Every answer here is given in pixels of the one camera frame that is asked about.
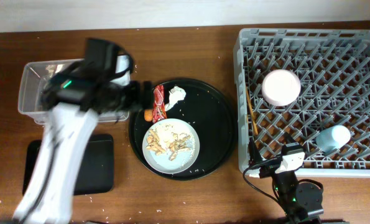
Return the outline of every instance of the red wrapper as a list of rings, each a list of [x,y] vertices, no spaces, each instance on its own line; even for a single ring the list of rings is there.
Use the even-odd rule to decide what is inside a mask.
[[[153,123],[166,119],[164,105],[164,86],[158,85],[154,88]]]

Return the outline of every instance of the white wall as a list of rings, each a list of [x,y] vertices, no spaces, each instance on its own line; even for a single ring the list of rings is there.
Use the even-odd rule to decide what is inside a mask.
[[[0,0],[0,32],[370,20],[370,0]]]

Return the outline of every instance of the white plate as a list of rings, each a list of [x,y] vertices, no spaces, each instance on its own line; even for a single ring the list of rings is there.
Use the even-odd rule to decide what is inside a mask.
[[[183,129],[184,133],[190,133],[195,140],[194,146],[192,145],[191,140],[187,140],[187,147],[190,148],[190,151],[179,152],[177,157],[173,161],[169,160],[169,157],[171,156],[170,151],[156,156],[155,152],[146,149],[146,146],[148,145],[147,137],[150,134],[150,129],[155,130],[157,126],[166,124],[170,124],[173,127],[180,127],[181,129]],[[170,118],[153,124],[153,126],[151,126],[149,130],[147,130],[143,138],[142,150],[147,163],[155,170],[165,174],[176,174],[188,169],[196,161],[198,152],[200,151],[200,141],[198,139],[196,131],[190,124],[179,119]]]

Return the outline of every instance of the wooden table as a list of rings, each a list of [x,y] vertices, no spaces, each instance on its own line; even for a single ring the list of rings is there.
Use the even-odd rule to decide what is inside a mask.
[[[124,46],[136,59],[133,80],[157,83],[176,77],[196,78],[217,87],[235,108],[232,49],[244,27],[370,29],[370,21],[0,34],[0,217],[10,217],[20,202],[27,145],[42,137],[42,127],[17,112],[26,63],[81,58],[87,37],[108,39]],[[244,183],[237,151],[211,175],[177,182],[153,174],[139,162],[129,147],[127,121],[100,124],[95,133],[109,133],[114,138],[114,189],[74,197],[73,219],[80,223],[259,223],[260,219],[284,216],[271,199]],[[370,179],[316,180],[325,186],[323,219],[370,223]],[[252,181],[271,193],[270,179]]]

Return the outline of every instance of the round black plate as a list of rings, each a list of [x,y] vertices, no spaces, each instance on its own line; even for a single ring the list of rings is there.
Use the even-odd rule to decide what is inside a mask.
[[[178,174],[163,174],[153,169],[142,152],[143,137],[153,124],[145,121],[141,111],[133,113],[129,121],[129,140],[135,155],[149,170],[169,179],[192,180],[212,173],[227,160],[236,145],[237,121],[233,108],[222,93],[205,82],[176,79],[162,84],[165,103],[175,85],[186,91],[185,99],[169,110],[167,117],[193,126],[200,139],[200,153],[189,169]]]

